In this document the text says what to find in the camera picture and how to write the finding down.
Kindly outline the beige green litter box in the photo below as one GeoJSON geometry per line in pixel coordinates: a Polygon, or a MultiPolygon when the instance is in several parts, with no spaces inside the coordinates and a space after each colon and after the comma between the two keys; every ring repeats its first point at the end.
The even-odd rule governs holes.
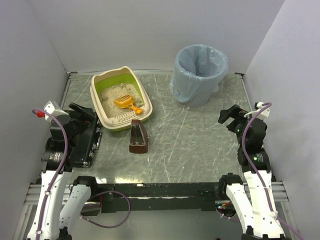
{"type": "Polygon", "coordinates": [[[106,129],[114,132],[129,129],[133,119],[140,120],[141,122],[147,121],[153,112],[151,100],[144,86],[128,66],[111,69],[101,74],[94,75],[91,79],[90,95],[100,123],[106,129]],[[131,110],[121,114],[120,116],[107,116],[103,109],[99,94],[103,90],[119,84],[132,84],[135,87],[143,103],[141,107],[143,110],[142,114],[137,115],[131,110]]]}

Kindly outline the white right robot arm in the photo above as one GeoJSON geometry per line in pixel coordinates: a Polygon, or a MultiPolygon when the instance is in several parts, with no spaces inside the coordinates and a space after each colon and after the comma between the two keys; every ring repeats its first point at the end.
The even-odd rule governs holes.
{"type": "Polygon", "coordinates": [[[219,192],[226,195],[238,216],[243,240],[284,240],[272,190],[271,164],[263,148],[271,103],[258,102],[248,112],[238,105],[220,111],[218,123],[227,125],[238,141],[237,159],[245,180],[228,173],[219,180],[219,192]]]}

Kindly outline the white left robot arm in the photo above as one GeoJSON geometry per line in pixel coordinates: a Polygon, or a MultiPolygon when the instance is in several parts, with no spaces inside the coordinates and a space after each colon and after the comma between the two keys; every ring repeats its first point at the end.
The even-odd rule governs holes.
{"type": "Polygon", "coordinates": [[[86,168],[92,162],[101,133],[97,113],[89,107],[70,103],[62,110],[54,101],[32,113],[50,122],[50,138],[41,157],[41,188],[28,240],[70,240],[76,220],[86,201],[97,191],[92,176],[77,177],[66,203],[65,189],[73,168],[86,168]]]}

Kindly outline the brown wooden metronome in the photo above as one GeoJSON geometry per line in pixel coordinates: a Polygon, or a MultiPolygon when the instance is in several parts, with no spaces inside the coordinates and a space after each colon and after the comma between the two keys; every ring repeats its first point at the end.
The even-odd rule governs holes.
{"type": "Polygon", "coordinates": [[[130,125],[129,152],[145,154],[149,150],[149,137],[146,128],[138,119],[133,119],[130,125]]]}

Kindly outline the orange plastic litter scoop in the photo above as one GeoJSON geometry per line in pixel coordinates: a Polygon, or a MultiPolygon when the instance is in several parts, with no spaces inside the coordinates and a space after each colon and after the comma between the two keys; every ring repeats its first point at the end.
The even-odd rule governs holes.
{"type": "Polygon", "coordinates": [[[122,109],[131,109],[137,115],[141,115],[143,113],[143,109],[135,106],[134,99],[129,94],[121,96],[121,97],[115,99],[113,102],[117,107],[122,108],[122,109]]]}

